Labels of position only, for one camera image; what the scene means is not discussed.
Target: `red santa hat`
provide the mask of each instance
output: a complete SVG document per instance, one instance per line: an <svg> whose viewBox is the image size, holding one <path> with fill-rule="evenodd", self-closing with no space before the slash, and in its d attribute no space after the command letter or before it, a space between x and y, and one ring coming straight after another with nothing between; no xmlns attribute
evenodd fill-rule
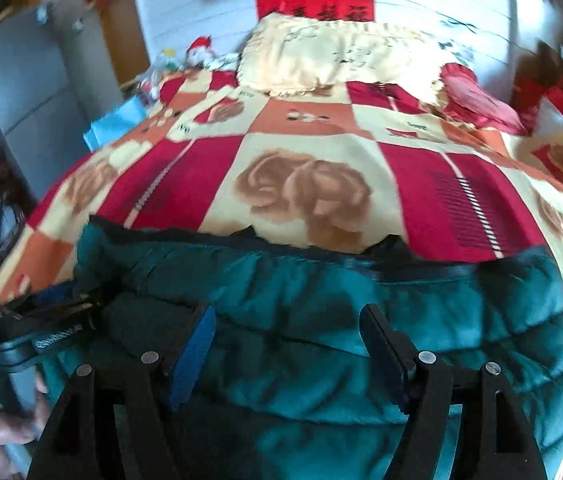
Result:
<svg viewBox="0 0 563 480"><path fill-rule="evenodd" d="M200 46L210 48L210 36L200 36L199 38L197 38L195 41L193 41L193 43L191 43L191 46L188 47L186 54L190 53L193 48Z"/></svg>

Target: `red banner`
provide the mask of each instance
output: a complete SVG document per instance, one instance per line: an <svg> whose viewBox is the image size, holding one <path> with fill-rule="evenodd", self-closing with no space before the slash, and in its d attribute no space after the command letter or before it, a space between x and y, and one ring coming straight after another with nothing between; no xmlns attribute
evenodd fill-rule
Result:
<svg viewBox="0 0 563 480"><path fill-rule="evenodd" d="M375 0L257 0L257 18L271 12L318 20L373 22Z"/></svg>

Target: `white wall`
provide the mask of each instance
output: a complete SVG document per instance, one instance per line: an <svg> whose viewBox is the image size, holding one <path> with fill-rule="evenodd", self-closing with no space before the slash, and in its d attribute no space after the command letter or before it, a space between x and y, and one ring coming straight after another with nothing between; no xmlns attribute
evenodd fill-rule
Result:
<svg viewBox="0 0 563 480"><path fill-rule="evenodd" d="M219 53L241 46L257 23L255 0L136 0L149 56L163 48L183 54L198 36L212 36ZM508 68L511 37L511 0L375 0L375 20L402 23L430 32L445 32L447 16L471 23L479 30L455 27L452 36L475 49L476 71L485 88L507 98L511 86Z"/></svg>

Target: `cream pillow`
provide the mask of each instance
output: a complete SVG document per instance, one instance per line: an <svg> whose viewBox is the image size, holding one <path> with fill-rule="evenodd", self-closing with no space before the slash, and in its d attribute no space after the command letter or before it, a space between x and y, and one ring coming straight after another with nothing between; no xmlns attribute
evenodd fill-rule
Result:
<svg viewBox="0 0 563 480"><path fill-rule="evenodd" d="M395 83L420 101L436 104L439 69L456 61L420 30L274 13L258 23L246 43L238 79L272 96L346 81Z"/></svg>

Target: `light blue bag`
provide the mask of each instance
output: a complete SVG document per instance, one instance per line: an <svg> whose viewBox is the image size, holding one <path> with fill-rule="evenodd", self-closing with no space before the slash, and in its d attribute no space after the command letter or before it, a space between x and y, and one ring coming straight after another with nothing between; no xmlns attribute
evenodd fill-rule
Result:
<svg viewBox="0 0 563 480"><path fill-rule="evenodd" d="M101 119L90 123L90 129L84 134L84 142L94 152L127 134L145 118L146 110L135 96Z"/></svg>

